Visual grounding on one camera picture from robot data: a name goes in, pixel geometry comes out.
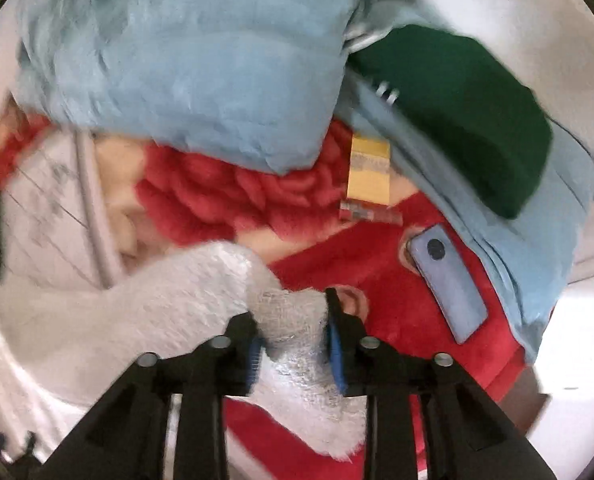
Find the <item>yellow paper tag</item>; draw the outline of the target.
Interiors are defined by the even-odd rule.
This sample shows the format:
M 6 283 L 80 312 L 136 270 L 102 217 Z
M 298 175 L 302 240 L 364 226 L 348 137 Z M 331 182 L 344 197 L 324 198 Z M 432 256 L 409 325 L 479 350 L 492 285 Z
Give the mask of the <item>yellow paper tag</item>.
M 339 205 L 339 219 L 402 226 L 400 212 L 389 206 L 390 184 L 390 144 L 355 133 L 351 141 L 346 196 Z

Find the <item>red floral blanket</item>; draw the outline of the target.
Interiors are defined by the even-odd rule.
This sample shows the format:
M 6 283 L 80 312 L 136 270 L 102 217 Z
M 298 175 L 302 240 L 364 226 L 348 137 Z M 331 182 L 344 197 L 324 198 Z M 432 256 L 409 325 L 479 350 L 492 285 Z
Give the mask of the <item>red floral blanket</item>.
M 20 162 L 56 129 L 61 128 L 40 114 L 11 108 L 0 116 L 0 282 L 10 275 L 4 272 L 1 192 Z M 152 141 L 92 134 L 114 246 L 126 270 L 123 280 L 199 245 L 234 244 L 253 252 L 283 288 L 323 294 L 335 289 L 344 310 L 359 318 L 367 333 L 399 351 L 420 358 L 449 353 L 500 400 L 522 371 L 524 354 L 478 257 L 444 215 L 408 179 L 395 176 L 390 206 L 400 212 L 402 226 L 339 219 L 353 135 L 343 122 L 332 122 L 311 168 L 276 177 Z M 410 239 L 436 224 L 448 232 L 488 310 L 487 321 L 464 344 L 455 342 L 408 252 Z M 238 474 L 362 476 L 364 439 L 341 460 L 320 454 L 250 396 L 224 402 L 228 461 Z

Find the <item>blue smartphone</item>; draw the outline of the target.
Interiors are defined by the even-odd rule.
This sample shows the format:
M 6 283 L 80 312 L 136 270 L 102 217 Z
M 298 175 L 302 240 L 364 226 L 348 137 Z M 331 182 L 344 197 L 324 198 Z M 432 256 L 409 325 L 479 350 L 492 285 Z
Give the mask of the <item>blue smartphone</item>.
M 408 242 L 408 252 L 457 344 L 487 321 L 488 310 L 448 232 L 436 224 Z

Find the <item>light blue puffy jacket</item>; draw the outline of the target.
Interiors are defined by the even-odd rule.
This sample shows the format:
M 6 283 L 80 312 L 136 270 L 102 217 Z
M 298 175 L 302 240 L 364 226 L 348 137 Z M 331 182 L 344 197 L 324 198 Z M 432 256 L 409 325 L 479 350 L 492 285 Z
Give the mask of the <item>light blue puffy jacket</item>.
M 544 112 L 553 136 L 540 184 L 517 218 L 495 214 L 387 86 L 349 66 L 408 25 L 457 35 L 412 0 L 24 0 L 12 94 L 58 124 L 276 177 L 311 168 L 332 122 L 387 141 L 390 203 L 395 176 L 426 195 L 533 360 L 594 197 L 593 157 Z

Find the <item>white fuzzy sweater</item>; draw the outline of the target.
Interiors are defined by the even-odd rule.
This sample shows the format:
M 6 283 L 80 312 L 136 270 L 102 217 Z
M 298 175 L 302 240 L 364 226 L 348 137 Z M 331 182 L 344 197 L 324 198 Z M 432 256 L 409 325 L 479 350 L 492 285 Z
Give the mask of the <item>white fuzzy sweater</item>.
M 250 250 L 199 245 L 92 292 L 0 282 L 0 432 L 49 453 L 140 354 L 180 356 L 251 313 L 266 346 L 250 402 L 312 448 L 348 457 L 364 439 L 365 404 L 342 396 L 325 361 L 327 304 L 292 292 Z

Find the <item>white quilted floral sheet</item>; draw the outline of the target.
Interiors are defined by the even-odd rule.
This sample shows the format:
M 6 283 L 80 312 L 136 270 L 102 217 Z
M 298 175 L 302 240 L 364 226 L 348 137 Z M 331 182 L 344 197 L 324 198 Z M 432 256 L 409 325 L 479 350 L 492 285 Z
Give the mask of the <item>white quilted floral sheet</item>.
M 87 131 L 56 129 L 1 192 L 4 272 L 39 286 L 95 290 L 126 277 Z

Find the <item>dark green knit garment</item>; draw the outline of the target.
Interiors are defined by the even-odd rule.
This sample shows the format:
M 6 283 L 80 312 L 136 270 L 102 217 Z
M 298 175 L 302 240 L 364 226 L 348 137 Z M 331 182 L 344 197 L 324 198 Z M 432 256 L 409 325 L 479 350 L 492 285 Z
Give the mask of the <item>dark green knit garment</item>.
M 482 44 L 408 25 L 348 63 L 371 84 L 387 86 L 399 112 L 489 209 L 519 216 L 540 184 L 553 133 L 532 91 Z

